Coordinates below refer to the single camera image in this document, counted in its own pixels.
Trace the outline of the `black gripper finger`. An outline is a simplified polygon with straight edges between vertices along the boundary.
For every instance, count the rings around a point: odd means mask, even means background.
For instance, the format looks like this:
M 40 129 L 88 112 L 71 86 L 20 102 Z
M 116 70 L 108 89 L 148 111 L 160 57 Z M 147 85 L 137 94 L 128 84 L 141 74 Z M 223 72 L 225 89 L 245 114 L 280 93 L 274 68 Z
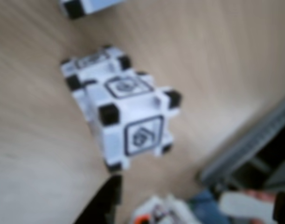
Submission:
M 112 175 L 75 219 L 76 224 L 113 224 L 122 201 L 122 176 Z

